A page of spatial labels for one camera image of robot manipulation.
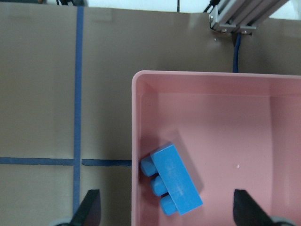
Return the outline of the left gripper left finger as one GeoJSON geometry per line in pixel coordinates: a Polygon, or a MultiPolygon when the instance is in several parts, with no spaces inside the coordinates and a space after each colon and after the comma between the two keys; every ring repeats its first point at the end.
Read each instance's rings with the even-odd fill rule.
{"type": "Polygon", "coordinates": [[[88,190],[78,210],[70,221],[71,226],[99,226],[101,198],[99,189],[88,190]]]}

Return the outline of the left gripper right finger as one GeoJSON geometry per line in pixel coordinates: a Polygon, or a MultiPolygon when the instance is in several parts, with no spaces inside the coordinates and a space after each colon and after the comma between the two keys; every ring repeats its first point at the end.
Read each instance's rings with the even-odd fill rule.
{"type": "Polygon", "coordinates": [[[237,226],[272,226],[274,222],[243,189],[235,189],[233,198],[233,219],[237,226]]]}

